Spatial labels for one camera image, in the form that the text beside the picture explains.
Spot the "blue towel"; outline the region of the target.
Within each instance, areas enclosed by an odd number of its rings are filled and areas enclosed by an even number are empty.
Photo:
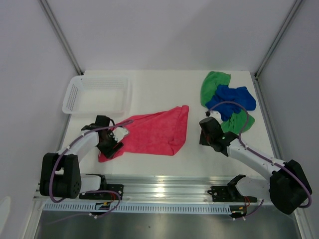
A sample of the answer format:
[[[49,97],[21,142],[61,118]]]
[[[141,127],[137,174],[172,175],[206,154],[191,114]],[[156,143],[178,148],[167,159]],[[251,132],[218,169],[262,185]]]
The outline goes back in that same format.
[[[229,88],[228,85],[218,85],[215,94],[204,105],[210,109],[220,102],[235,102],[243,106],[247,111],[254,111],[257,103],[246,87]],[[222,121],[228,121],[231,116],[240,113],[242,108],[233,103],[224,103],[213,109],[221,115]]]

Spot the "red towel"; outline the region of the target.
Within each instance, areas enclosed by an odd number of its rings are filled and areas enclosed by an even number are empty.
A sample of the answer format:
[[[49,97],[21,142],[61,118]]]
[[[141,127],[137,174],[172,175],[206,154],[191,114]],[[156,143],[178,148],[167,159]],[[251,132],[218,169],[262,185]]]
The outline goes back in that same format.
[[[123,147],[115,153],[117,158],[124,153],[174,156],[184,146],[187,136],[189,106],[154,114],[136,115],[129,119],[129,134],[121,141]]]

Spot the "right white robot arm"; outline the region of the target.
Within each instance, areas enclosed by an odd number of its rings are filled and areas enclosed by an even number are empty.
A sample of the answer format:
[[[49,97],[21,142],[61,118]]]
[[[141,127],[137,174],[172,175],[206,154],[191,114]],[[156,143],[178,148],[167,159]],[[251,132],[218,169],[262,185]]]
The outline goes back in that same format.
[[[262,176],[254,179],[239,174],[226,186],[213,186],[208,191],[215,202],[257,202],[269,200],[282,213],[291,214],[295,209],[309,207],[312,189],[301,165],[290,160],[270,158],[245,145],[232,132],[223,132],[220,123],[213,117],[199,122],[199,143],[210,146],[226,157],[236,159]]]

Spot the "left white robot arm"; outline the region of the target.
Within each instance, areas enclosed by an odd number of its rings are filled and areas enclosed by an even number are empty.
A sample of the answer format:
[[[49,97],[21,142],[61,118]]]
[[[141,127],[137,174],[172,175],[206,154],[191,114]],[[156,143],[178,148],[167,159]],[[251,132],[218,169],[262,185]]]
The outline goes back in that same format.
[[[123,148],[129,134],[125,124],[115,124],[107,116],[97,116],[94,123],[84,126],[78,137],[65,148],[47,153],[42,160],[39,191],[52,202],[75,199],[89,194],[89,198],[103,199],[108,194],[105,176],[80,172],[81,160],[94,148],[112,159]]]

